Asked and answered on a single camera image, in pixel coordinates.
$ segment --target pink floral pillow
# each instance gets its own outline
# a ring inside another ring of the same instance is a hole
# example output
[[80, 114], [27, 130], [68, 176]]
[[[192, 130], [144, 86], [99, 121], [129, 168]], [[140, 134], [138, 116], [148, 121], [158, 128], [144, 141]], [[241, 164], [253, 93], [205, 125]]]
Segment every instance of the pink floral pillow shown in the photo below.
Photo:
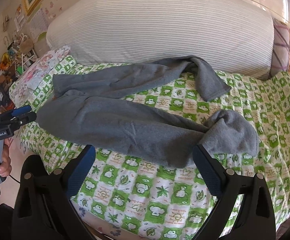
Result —
[[9, 90], [10, 98], [16, 107], [24, 105], [44, 76], [60, 63], [69, 54], [69, 51], [69, 46], [50, 50], [23, 73]]

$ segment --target black cable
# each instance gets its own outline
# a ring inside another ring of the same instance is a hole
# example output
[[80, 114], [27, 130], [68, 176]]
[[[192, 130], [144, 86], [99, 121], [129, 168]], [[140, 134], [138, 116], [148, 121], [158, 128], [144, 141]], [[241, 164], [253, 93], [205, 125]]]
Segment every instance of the black cable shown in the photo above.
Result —
[[13, 178], [13, 176], [10, 175], [10, 177], [15, 180], [18, 184], [21, 184], [17, 179]]

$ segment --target white striped pillow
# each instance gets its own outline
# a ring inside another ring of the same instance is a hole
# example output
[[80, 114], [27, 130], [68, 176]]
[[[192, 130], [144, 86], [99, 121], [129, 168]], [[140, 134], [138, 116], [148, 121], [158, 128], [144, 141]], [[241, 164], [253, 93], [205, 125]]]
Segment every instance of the white striped pillow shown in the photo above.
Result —
[[83, 65], [197, 55], [216, 70], [266, 79], [274, 29], [243, 0], [81, 0], [49, 26], [51, 48]]

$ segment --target blue clamp handle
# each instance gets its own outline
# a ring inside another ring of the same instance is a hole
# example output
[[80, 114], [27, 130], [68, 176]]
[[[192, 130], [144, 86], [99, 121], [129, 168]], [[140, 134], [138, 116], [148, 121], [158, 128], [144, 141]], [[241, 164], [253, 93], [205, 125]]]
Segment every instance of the blue clamp handle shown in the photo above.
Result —
[[71, 172], [74, 165], [76, 165], [72, 173], [68, 174], [69, 177], [66, 176], [64, 178], [64, 180], [67, 181], [66, 196], [68, 198], [75, 196], [78, 193], [86, 176], [93, 166], [95, 159], [96, 150], [94, 146], [87, 145], [80, 155], [76, 159], [71, 160], [64, 168], [64, 174], [68, 174]]
[[22, 114], [26, 114], [28, 112], [30, 112], [32, 110], [31, 106], [29, 105], [26, 105], [26, 106], [22, 106], [20, 108], [17, 108], [15, 109], [13, 112], [12, 112], [12, 116], [13, 117], [18, 117]]
[[192, 158], [210, 194], [220, 198], [226, 183], [223, 166], [218, 160], [212, 158], [201, 144], [194, 146]]

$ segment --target cartoon print fabric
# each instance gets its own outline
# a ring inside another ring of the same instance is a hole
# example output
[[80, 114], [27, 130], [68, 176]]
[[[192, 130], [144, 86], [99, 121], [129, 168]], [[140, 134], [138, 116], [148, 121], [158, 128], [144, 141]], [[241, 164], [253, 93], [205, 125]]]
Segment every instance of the cartoon print fabric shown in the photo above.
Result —
[[[55, 73], [82, 74], [114, 65], [119, 64], [78, 64], [70, 69], [58, 64], [26, 104], [37, 111], [46, 102], [53, 92], [51, 78]], [[261, 140], [258, 156], [228, 153], [215, 158], [238, 174], [253, 176], [260, 172], [265, 176], [278, 228], [290, 216], [290, 74], [281, 72], [265, 82], [239, 74], [217, 74], [232, 89], [209, 103], [195, 90], [194, 76], [190, 73], [124, 99], [198, 123], [219, 109], [233, 109], [243, 115]], [[36, 123], [24, 126], [20, 137], [27, 147], [40, 154], [48, 172], [65, 167], [84, 148], [48, 134]], [[169, 169], [106, 149], [97, 149], [96, 161], [80, 192], [73, 197], [87, 213], [155, 240], [191, 239], [211, 212], [215, 200], [194, 166]], [[239, 197], [223, 234], [230, 231], [241, 201]]]

